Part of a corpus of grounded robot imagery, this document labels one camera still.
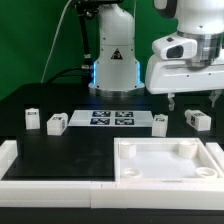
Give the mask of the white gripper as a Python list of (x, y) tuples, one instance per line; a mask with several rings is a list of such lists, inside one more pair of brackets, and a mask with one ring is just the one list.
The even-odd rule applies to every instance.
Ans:
[(145, 85), (151, 94), (168, 94), (169, 110), (174, 111), (174, 93), (213, 90), (209, 96), (214, 107), (224, 89), (224, 64), (202, 68), (188, 67), (185, 60), (162, 60), (150, 57)]

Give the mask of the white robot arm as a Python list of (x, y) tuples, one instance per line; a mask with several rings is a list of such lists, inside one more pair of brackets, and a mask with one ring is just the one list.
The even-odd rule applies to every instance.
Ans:
[(100, 55), (93, 64), (90, 91), (113, 97), (147, 89), (166, 94), (170, 109), (177, 93), (210, 91), (209, 99), (216, 101), (224, 90), (224, 0), (153, 0), (153, 6), (178, 25), (176, 32), (152, 43), (141, 81), (134, 18), (112, 2), (101, 3)]

